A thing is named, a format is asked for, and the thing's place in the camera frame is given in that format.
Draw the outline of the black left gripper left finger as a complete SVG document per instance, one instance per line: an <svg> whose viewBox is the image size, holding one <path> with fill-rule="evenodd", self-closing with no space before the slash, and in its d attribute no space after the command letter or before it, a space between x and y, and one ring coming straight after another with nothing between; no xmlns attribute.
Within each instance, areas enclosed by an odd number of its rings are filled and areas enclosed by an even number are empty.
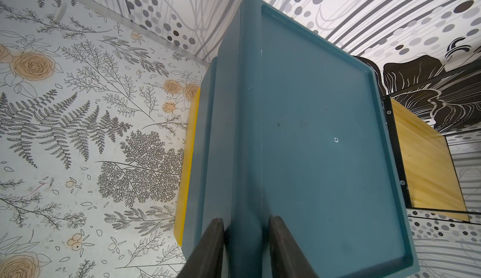
<svg viewBox="0 0 481 278"><path fill-rule="evenodd" d="M217 278L222 275L224 222L212 219L178 278Z"/></svg>

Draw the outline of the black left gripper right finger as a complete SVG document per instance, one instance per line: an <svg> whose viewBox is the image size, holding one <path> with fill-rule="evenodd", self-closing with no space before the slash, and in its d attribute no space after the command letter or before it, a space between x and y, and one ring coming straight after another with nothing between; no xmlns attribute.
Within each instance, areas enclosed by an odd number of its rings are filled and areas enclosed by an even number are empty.
<svg viewBox="0 0 481 278"><path fill-rule="evenodd" d="M269 217L269 251L273 277L318 278L280 216Z"/></svg>

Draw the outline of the teal drawer cabinet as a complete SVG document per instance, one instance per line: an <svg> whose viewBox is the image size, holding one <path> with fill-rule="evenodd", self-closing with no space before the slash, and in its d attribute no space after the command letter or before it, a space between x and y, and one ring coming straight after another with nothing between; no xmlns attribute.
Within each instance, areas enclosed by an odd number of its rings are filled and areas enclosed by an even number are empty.
<svg viewBox="0 0 481 278"><path fill-rule="evenodd" d="M224 222L221 277L273 277L280 216L318 277L419 269L373 70L263 0L242 0L200 89L186 262Z"/></svg>

